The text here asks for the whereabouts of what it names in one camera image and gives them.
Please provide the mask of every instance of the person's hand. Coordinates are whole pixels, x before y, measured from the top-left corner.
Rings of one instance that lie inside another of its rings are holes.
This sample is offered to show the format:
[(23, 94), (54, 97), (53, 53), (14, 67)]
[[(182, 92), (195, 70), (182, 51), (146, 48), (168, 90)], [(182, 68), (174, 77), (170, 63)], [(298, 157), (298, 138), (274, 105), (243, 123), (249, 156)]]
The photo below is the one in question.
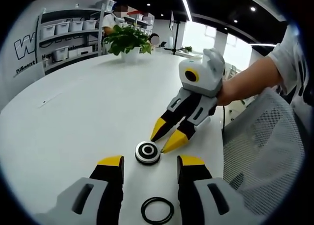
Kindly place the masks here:
[(235, 88), (230, 83), (230, 80), (223, 81), (222, 87), (218, 92), (217, 98), (218, 106), (226, 106), (229, 105), (232, 101), (235, 100)]

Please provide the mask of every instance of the white storage box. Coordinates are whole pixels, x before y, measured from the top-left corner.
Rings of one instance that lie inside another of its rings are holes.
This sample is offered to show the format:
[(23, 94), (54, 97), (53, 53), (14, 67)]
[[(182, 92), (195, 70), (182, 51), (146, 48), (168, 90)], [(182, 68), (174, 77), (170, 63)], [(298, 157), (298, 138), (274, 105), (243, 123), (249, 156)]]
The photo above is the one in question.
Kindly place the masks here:
[(132, 18), (136, 18), (136, 16), (138, 15), (138, 20), (142, 20), (143, 19), (143, 14), (139, 14), (139, 13), (137, 13), (137, 14), (131, 14), (130, 16), (132, 17)]
[(103, 4), (105, 6), (105, 11), (111, 12), (112, 7), (115, 4), (115, 1), (113, 1), (113, 0), (101, 0), (101, 1), (96, 3), (96, 8), (101, 9)]
[(96, 20), (86, 20), (83, 24), (83, 30), (94, 30), (96, 26)]
[(68, 48), (69, 46), (65, 46), (62, 48), (58, 48), (53, 52), (53, 57), (56, 62), (63, 61), (68, 59)]
[(69, 58), (76, 57), (78, 55), (78, 50), (70, 50), (69, 51)]
[(58, 23), (55, 29), (56, 35), (64, 34), (69, 32), (70, 22)]
[(83, 47), (78, 49), (78, 56), (93, 52), (93, 46)]
[(83, 29), (83, 23), (84, 21), (73, 21), (70, 24), (69, 31), (80, 31)]
[(48, 37), (54, 36), (55, 25), (56, 24), (43, 26), (43, 28), (41, 29), (41, 39), (46, 39)]
[(143, 17), (143, 21), (146, 21), (150, 25), (154, 24), (154, 18), (152, 18), (152, 17)]

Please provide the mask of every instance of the black and white disc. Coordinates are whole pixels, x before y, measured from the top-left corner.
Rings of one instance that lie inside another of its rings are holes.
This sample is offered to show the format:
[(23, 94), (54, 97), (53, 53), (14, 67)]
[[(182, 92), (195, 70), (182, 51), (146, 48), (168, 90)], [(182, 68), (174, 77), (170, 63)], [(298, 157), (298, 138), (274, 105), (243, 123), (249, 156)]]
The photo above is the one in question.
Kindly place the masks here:
[(153, 165), (160, 159), (160, 151), (154, 142), (141, 142), (135, 148), (136, 159), (144, 165)]

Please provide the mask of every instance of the white sleeve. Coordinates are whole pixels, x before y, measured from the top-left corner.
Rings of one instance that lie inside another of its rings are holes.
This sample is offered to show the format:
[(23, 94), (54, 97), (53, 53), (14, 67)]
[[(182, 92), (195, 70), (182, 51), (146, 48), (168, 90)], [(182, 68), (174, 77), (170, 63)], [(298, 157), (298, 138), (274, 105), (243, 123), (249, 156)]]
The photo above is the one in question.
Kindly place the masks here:
[(104, 16), (104, 19), (103, 19), (103, 23), (102, 23), (102, 28), (103, 27), (112, 27), (112, 16), (110, 14)]
[(274, 50), (267, 55), (275, 63), (278, 72), (283, 78), (283, 83), (280, 84), (285, 94), (291, 92), (297, 83), (297, 73), (295, 68), (295, 58), (293, 46), (297, 43), (296, 36), (293, 35), (291, 26), (288, 26), (284, 38)]

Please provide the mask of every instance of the yellow camera ring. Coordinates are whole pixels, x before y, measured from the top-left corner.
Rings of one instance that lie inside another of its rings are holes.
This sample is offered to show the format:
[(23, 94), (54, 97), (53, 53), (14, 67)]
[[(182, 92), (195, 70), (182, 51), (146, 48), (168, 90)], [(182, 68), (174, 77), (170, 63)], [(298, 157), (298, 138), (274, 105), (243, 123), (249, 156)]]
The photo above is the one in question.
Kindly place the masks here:
[(200, 79), (197, 71), (192, 68), (186, 69), (184, 74), (185, 74), (185, 77), (191, 82), (197, 82)]

